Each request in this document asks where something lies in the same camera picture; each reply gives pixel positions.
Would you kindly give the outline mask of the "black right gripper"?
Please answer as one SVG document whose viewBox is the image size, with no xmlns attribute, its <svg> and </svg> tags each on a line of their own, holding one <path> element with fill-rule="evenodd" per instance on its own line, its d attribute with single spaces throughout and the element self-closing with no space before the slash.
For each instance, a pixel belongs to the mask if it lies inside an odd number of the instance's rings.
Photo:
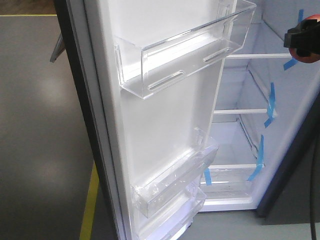
<svg viewBox="0 0 320 240">
<path fill-rule="evenodd" d="M 320 54 L 320 22 L 317 19 L 304 19 L 284 34 L 283 46 L 296 49 L 299 57 Z"/>
</svg>

